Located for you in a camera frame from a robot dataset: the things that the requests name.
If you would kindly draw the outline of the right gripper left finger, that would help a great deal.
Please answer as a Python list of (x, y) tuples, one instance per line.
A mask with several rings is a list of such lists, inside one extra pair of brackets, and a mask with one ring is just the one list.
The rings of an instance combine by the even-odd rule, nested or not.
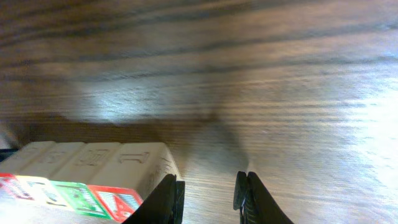
[(185, 181), (167, 174), (123, 224), (182, 224)]

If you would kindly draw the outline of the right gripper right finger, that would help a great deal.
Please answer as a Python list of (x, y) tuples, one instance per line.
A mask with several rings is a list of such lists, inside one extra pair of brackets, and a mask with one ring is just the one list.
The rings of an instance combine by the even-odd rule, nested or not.
[(237, 173), (233, 209), (239, 210), (240, 224), (294, 224), (255, 172)]

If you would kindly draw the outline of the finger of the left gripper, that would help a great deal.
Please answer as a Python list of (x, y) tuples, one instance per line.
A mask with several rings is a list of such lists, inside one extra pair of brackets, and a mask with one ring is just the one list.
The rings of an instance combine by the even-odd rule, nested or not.
[(18, 151), (18, 149), (0, 149), (0, 162), (6, 160)]

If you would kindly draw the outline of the red I block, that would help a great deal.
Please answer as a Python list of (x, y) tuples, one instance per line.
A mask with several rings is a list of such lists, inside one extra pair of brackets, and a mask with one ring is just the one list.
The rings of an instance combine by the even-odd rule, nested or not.
[(54, 141), (31, 142), (1, 162), (1, 187), (13, 198), (34, 200), (30, 190), (17, 176), (22, 170), (54, 147)]

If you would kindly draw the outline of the yellow C block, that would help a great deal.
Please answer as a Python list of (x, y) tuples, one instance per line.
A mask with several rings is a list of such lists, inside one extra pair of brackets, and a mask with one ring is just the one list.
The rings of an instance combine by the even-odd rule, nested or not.
[(72, 211), (52, 183), (52, 177), (81, 149), (83, 142), (32, 142), (19, 157), (26, 163), (17, 171), (17, 179), (34, 202), (51, 208)]

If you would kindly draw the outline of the red A block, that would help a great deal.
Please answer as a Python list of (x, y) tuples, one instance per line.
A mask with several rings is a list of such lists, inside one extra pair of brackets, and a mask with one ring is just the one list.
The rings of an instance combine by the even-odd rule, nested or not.
[(128, 143), (88, 181), (88, 188), (111, 218), (121, 223), (142, 205), (167, 174), (182, 179), (166, 144)]

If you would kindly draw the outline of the green R block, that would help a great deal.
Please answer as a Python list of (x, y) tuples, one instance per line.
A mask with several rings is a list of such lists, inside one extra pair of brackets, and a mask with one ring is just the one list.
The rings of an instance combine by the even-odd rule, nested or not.
[(65, 165), (50, 176), (61, 196), (80, 215), (111, 219), (110, 214), (88, 188), (92, 178), (121, 147), (119, 142), (84, 144)]

